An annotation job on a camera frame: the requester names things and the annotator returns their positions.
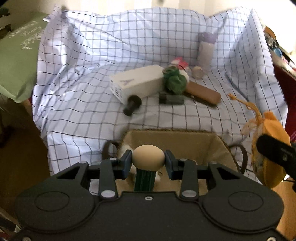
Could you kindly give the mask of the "orange drawstring pouch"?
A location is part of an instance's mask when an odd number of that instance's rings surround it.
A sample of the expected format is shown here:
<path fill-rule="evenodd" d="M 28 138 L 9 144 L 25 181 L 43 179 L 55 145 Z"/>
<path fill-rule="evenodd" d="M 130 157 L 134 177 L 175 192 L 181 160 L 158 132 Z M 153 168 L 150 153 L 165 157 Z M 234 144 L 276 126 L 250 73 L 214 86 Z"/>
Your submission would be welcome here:
<path fill-rule="evenodd" d="M 244 136 L 253 134 L 251 164 L 257 179 L 268 188 L 279 185 L 286 175 L 295 179 L 295 147 L 274 113 L 261 113 L 252 102 L 232 94 L 228 96 L 255 113 L 255 118 L 245 124 L 241 133 Z"/>

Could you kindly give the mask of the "beige foam ball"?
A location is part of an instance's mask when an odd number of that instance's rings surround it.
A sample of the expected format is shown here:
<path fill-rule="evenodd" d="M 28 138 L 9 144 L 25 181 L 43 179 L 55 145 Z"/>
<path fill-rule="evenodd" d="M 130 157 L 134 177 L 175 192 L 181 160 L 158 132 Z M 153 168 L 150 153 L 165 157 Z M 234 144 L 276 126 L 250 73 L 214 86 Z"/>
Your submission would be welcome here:
<path fill-rule="evenodd" d="M 144 171 L 158 171 L 164 162 L 164 152 L 153 145 L 141 145 L 132 152 L 132 163 Z"/>

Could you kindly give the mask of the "green and white plush toy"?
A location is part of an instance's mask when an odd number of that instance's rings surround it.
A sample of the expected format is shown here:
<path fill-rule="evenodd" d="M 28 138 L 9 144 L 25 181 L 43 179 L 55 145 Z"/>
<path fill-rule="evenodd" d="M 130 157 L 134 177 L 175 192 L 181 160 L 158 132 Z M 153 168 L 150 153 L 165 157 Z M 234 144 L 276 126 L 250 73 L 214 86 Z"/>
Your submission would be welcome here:
<path fill-rule="evenodd" d="M 168 66 L 162 73 L 165 92 L 181 95 L 185 91 L 188 81 L 177 66 Z"/>

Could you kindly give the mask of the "white fluffy plush toy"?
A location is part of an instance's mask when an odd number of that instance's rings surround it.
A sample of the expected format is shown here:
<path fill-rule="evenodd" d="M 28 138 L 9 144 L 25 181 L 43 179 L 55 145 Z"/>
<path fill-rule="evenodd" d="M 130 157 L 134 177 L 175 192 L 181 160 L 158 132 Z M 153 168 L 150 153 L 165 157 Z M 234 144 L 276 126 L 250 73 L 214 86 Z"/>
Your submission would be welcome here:
<path fill-rule="evenodd" d="M 133 152 L 133 149 L 130 145 L 128 144 L 123 144 L 118 152 L 117 152 L 117 158 L 121 159 L 123 157 L 123 155 L 126 153 L 126 151 L 131 151 L 131 153 Z M 135 183 L 135 179 L 136 179 L 136 167 L 134 166 L 134 164 L 132 163 L 132 156 L 130 155 L 128 157 L 129 162 L 131 163 L 131 168 L 129 171 L 129 176 L 132 180 L 133 183 Z M 161 181 L 161 176 L 160 176 L 160 171 L 156 171 L 156 176 L 155 176 L 155 183 L 159 183 Z"/>

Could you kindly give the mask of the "woven basket with fabric liner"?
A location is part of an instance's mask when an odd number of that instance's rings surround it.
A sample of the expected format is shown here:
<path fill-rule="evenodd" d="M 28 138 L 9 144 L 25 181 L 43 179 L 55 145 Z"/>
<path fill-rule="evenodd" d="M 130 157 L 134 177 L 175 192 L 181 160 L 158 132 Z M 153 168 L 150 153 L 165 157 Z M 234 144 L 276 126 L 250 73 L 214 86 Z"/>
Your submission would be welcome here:
<path fill-rule="evenodd" d="M 202 166 L 217 162 L 241 174 L 247 168 L 248 154 L 242 145 L 227 145 L 217 134 L 206 131 L 131 130 L 120 141 L 106 142 L 102 157 L 109 158 L 115 152 L 121 158 L 126 150 L 133 151 L 141 145 L 170 150 L 177 159 L 193 160 Z"/>

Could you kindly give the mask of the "black mushroom-shaped knob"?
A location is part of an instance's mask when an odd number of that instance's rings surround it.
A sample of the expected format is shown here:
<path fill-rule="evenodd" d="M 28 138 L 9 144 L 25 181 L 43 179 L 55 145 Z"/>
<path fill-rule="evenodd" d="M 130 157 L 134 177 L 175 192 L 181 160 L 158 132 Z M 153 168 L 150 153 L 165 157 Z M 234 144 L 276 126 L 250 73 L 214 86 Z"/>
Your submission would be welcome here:
<path fill-rule="evenodd" d="M 142 99 L 137 95 L 131 95 L 127 100 L 127 105 L 123 110 L 126 116 L 132 116 L 132 114 L 139 109 L 142 105 Z"/>

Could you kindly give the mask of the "dark cylindrical battery tube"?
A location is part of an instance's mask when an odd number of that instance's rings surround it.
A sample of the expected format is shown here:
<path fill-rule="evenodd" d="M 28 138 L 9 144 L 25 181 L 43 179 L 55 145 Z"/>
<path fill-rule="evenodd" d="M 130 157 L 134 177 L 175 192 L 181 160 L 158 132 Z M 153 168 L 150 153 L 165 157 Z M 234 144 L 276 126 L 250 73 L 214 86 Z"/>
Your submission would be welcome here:
<path fill-rule="evenodd" d="M 166 92 L 159 93 L 159 104 L 165 105 L 182 105 L 184 104 L 183 95 L 171 95 Z"/>

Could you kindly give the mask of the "brown leather glasses case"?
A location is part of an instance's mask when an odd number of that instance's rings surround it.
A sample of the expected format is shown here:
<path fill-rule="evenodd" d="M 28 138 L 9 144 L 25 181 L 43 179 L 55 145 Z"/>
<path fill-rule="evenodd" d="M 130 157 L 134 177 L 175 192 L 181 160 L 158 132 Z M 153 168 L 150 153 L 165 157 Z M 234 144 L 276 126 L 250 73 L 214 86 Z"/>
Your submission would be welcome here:
<path fill-rule="evenodd" d="M 184 93 L 187 93 L 195 97 L 197 100 L 201 100 L 210 105 L 217 105 L 221 101 L 220 93 L 192 81 L 188 82 Z"/>

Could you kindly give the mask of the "white rectangular carton box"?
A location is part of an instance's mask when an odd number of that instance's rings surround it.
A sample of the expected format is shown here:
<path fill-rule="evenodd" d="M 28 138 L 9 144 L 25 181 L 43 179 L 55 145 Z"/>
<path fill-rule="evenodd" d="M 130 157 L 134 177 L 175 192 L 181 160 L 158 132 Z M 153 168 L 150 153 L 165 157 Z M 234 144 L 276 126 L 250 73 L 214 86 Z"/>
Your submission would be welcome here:
<path fill-rule="evenodd" d="M 122 103 L 127 104 L 131 95 L 140 98 L 154 95 L 163 90 L 163 68 L 151 65 L 109 76 L 111 92 Z"/>

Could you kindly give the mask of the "cluttered side shelf items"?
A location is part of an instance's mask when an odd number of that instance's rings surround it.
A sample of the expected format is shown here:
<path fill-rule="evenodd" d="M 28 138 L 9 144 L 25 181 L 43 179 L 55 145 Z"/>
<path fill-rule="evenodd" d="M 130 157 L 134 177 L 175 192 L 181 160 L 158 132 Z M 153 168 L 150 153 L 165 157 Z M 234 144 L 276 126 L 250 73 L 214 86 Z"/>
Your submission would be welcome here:
<path fill-rule="evenodd" d="M 295 76 L 295 63 L 290 54 L 279 45 L 275 33 L 269 27 L 265 27 L 264 36 L 274 65 Z"/>

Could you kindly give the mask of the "blue checked bed sheet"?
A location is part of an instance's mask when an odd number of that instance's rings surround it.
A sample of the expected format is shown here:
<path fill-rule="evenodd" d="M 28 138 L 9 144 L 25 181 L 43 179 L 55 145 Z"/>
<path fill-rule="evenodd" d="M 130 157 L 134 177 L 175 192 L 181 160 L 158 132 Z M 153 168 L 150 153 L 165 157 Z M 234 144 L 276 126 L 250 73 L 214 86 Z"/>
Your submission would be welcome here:
<path fill-rule="evenodd" d="M 41 37 L 33 119 L 55 174 L 97 164 L 108 140 L 128 130 L 213 132 L 250 151 L 247 128 L 288 107 L 257 13 L 207 17 L 151 8 L 100 16 L 54 8 Z"/>

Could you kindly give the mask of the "pink and white small object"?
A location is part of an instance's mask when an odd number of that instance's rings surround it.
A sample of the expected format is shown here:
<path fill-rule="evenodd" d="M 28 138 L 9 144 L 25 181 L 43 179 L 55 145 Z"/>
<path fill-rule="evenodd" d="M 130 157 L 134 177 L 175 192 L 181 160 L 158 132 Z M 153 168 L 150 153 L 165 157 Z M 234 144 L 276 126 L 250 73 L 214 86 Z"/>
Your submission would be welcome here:
<path fill-rule="evenodd" d="M 182 57 L 178 57 L 172 60 L 170 64 L 173 66 L 177 66 L 177 68 L 180 70 L 187 70 L 189 66 L 188 63 L 184 61 Z"/>

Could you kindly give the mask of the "purple lidded water bottle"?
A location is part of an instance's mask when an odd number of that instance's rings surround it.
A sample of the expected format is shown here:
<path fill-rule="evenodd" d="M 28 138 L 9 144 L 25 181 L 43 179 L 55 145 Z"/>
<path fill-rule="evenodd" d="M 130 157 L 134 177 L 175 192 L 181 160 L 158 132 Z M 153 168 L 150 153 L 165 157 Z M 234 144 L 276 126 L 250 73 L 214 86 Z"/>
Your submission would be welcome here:
<path fill-rule="evenodd" d="M 204 74 L 207 74 L 211 67 L 212 57 L 217 40 L 216 33 L 203 32 L 199 37 L 199 50 L 197 56 L 197 65 L 201 67 Z"/>

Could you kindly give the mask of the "green embroidered pillow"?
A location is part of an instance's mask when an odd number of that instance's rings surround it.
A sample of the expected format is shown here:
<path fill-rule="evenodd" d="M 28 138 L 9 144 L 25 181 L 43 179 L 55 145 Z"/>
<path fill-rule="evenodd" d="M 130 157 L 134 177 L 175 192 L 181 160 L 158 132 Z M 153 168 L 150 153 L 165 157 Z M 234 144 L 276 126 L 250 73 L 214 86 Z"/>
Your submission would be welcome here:
<path fill-rule="evenodd" d="M 1 38 L 1 94 L 23 102 L 32 95 L 37 78 L 41 36 L 48 22 L 45 13 L 34 12 L 24 23 L 9 23 Z"/>

